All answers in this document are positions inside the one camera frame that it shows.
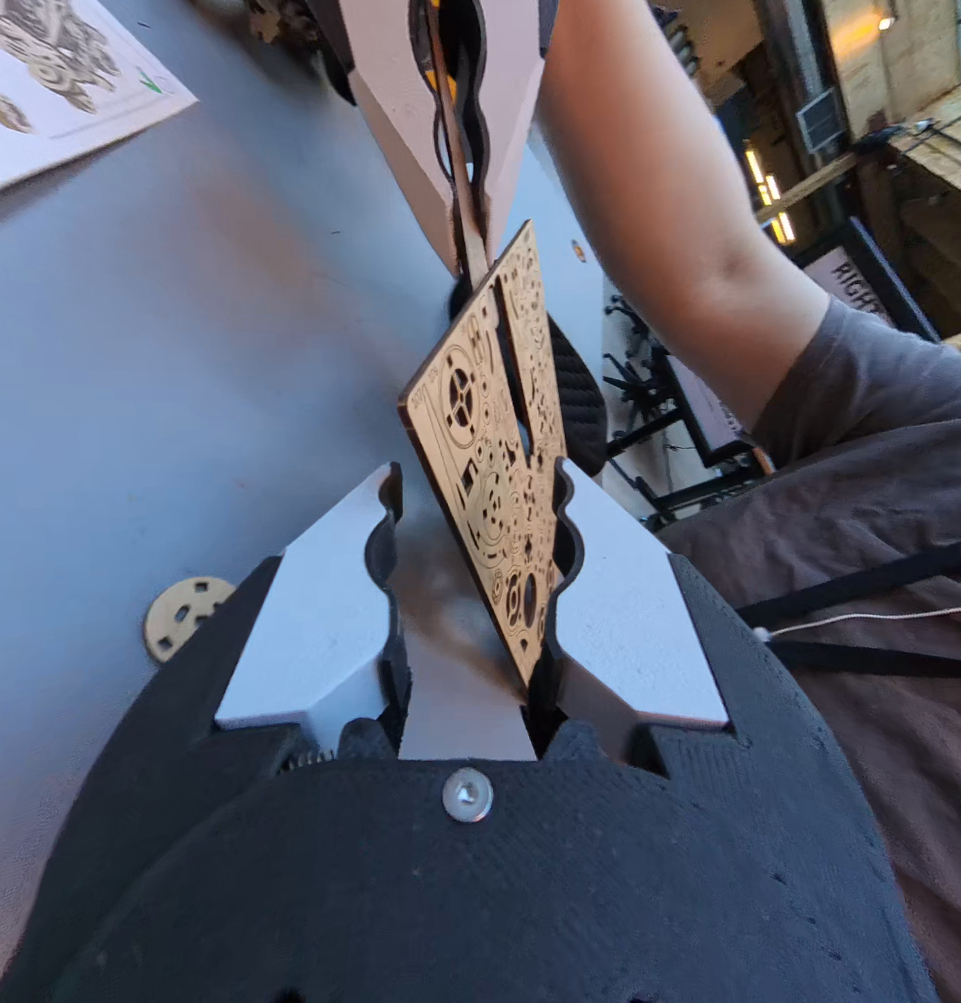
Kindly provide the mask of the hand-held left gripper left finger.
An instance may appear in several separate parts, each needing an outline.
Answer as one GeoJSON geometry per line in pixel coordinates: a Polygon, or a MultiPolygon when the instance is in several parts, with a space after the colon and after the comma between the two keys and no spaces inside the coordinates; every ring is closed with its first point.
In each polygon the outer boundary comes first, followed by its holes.
{"type": "Polygon", "coordinates": [[[285,548],[215,712],[220,728],[340,735],[368,718],[402,734],[411,672],[389,586],[402,488],[399,463],[382,464],[285,548]]]}

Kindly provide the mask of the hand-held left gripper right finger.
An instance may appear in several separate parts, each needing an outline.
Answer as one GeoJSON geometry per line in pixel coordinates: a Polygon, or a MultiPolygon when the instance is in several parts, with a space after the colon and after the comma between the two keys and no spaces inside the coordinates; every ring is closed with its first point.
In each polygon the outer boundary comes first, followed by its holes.
{"type": "Polygon", "coordinates": [[[653,726],[720,732],[730,716],[670,551],[572,460],[554,468],[546,635],[525,724],[538,757],[565,722],[623,765],[662,765],[653,726]]]}

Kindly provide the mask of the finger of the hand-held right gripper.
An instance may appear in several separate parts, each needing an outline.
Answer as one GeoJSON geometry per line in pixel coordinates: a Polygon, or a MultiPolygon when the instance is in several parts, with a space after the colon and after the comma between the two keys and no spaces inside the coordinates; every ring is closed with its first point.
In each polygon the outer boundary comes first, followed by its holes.
{"type": "Polygon", "coordinates": [[[461,114],[489,264],[508,222],[559,5],[457,2],[461,114]]]}
{"type": "Polygon", "coordinates": [[[452,183],[439,156],[438,108],[411,39],[411,3],[341,1],[357,106],[424,236],[459,274],[452,183]]]}

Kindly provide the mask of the thin wooden stick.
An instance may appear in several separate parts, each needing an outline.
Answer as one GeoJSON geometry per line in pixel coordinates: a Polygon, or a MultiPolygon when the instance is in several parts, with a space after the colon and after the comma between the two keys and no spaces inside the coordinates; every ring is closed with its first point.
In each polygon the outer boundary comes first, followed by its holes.
{"type": "Polygon", "coordinates": [[[441,38],[439,4],[424,1],[435,86],[439,97],[442,132],[453,188],[453,218],[456,229],[457,254],[462,275],[471,293],[482,285],[488,272],[487,247],[476,219],[473,189],[462,146],[462,135],[452,97],[450,77],[441,38]]]}

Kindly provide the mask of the laser-cut wooden parts sheet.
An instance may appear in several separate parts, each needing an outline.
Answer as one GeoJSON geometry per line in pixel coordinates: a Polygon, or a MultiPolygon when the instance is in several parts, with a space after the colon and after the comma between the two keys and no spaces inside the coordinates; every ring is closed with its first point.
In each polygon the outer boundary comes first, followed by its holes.
{"type": "Polygon", "coordinates": [[[553,488],[566,457],[530,219],[402,391],[398,412],[528,686],[561,579],[553,488]]]}

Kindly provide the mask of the person's right forearm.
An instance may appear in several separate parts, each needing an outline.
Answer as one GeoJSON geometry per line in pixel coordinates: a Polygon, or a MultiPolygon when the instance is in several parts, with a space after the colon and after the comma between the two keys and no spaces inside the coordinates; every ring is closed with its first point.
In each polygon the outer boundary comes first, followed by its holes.
{"type": "Polygon", "coordinates": [[[559,3],[537,118],[605,272],[760,442],[760,416],[829,298],[763,235],[647,3],[559,3]]]}

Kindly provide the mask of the round wooden disc part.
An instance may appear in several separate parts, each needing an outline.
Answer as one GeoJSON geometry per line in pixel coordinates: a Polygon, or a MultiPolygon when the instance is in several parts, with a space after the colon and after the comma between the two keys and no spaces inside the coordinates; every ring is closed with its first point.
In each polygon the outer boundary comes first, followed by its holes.
{"type": "Polygon", "coordinates": [[[164,590],[143,622],[143,641],[152,661],[166,664],[235,592],[233,584],[212,576],[193,576],[164,590]]]}

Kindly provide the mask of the person in grey shirt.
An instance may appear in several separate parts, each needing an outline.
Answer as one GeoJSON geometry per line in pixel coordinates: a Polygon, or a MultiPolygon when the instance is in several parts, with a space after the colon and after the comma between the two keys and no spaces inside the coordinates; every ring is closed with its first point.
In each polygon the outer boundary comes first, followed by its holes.
{"type": "MultiPolygon", "coordinates": [[[[659,537],[735,608],[961,540],[961,352],[832,299],[753,436],[777,468],[659,537]]],[[[938,996],[961,1001],[961,679],[802,668],[938,996]]]]}

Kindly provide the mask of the printed instruction booklet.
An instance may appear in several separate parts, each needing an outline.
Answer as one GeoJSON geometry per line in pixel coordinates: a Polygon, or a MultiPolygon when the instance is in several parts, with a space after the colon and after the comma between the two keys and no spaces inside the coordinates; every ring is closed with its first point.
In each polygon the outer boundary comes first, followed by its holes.
{"type": "Polygon", "coordinates": [[[198,100],[97,1],[0,1],[0,191],[198,100]]]}

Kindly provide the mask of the black-framed white sign board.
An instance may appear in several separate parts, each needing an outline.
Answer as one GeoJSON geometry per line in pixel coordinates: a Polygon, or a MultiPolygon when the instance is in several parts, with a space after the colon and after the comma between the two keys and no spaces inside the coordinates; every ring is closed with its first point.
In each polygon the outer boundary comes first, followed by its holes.
{"type": "Polygon", "coordinates": [[[931,343],[941,337],[857,217],[846,219],[792,261],[828,294],[891,328],[931,343]]]}

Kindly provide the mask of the black metal stand frame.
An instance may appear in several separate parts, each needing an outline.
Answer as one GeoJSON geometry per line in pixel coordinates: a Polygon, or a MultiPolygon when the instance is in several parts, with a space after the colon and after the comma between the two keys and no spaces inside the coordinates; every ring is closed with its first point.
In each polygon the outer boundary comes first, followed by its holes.
{"type": "Polygon", "coordinates": [[[607,374],[604,382],[631,409],[624,430],[611,433],[607,458],[627,487],[651,506],[652,513],[640,517],[647,530],[656,533],[671,526],[688,508],[714,508],[773,476],[775,466],[766,451],[750,439],[713,391],[662,345],[622,295],[611,294],[604,313],[630,322],[624,361],[612,353],[604,354],[616,370],[615,375],[607,374]],[[664,457],[670,458],[678,446],[669,443],[667,433],[676,425],[685,429],[690,441],[687,449],[712,477],[657,492],[643,474],[628,473],[620,459],[654,440],[661,442],[664,457]]]}

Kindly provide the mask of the wall air conditioner unit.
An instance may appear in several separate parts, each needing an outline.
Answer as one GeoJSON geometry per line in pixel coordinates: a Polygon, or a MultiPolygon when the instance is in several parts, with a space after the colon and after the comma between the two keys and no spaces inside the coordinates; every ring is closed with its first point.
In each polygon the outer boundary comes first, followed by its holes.
{"type": "Polygon", "coordinates": [[[806,103],[796,112],[795,118],[802,143],[811,156],[835,144],[848,132],[835,87],[827,88],[806,103]]]}

